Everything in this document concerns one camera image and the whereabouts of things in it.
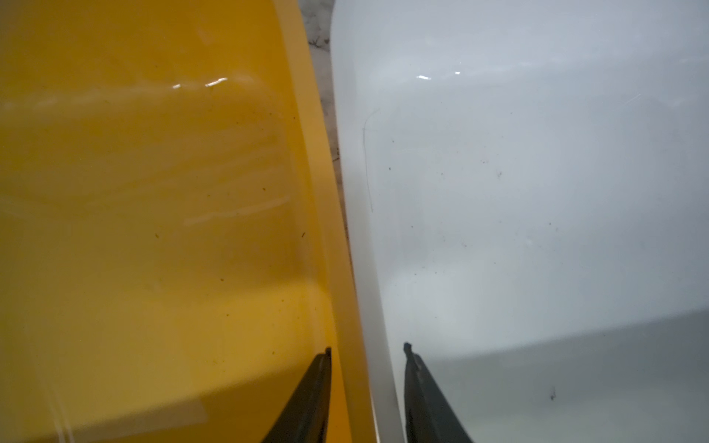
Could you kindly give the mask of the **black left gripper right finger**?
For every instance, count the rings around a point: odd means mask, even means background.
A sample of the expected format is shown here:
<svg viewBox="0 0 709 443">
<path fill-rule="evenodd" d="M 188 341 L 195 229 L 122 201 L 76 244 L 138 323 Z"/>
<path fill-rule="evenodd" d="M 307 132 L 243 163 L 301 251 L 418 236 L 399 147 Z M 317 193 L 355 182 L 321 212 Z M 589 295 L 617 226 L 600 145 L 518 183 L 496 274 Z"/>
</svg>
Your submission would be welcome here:
<svg viewBox="0 0 709 443">
<path fill-rule="evenodd" d="M 404 414 L 408 442 L 473 443 L 424 360 L 404 344 Z"/>
</svg>

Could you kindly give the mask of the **white plastic storage box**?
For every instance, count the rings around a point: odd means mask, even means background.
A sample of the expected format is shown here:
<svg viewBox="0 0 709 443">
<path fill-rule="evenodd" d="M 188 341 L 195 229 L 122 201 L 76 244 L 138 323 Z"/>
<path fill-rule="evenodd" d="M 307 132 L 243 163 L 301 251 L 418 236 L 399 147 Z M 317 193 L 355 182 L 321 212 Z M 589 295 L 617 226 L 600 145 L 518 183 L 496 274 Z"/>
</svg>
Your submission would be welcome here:
<svg viewBox="0 0 709 443">
<path fill-rule="evenodd" d="M 476 442 L 708 439 L 705 1 L 339 1 L 378 439 L 404 345 Z"/>
</svg>

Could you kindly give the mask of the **yellow plastic storage box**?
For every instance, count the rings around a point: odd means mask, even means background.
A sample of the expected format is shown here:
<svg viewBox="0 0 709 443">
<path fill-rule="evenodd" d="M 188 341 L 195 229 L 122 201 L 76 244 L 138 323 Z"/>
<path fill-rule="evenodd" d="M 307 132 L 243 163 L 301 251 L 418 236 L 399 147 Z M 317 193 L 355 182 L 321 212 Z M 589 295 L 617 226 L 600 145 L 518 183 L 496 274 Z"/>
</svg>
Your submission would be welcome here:
<svg viewBox="0 0 709 443">
<path fill-rule="evenodd" d="M 375 441 L 297 2 L 3 2 L 1 439 L 260 442 L 325 353 Z"/>
</svg>

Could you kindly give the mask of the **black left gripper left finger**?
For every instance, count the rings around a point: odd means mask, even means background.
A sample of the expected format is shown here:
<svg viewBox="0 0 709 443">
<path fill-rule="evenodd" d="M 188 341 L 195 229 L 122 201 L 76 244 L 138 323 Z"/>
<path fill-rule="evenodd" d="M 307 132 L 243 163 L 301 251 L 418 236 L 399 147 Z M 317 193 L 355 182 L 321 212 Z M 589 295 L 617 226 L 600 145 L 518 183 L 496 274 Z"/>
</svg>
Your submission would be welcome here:
<svg viewBox="0 0 709 443">
<path fill-rule="evenodd" d="M 317 354 L 263 443 L 324 443 L 332 389 L 332 349 Z"/>
</svg>

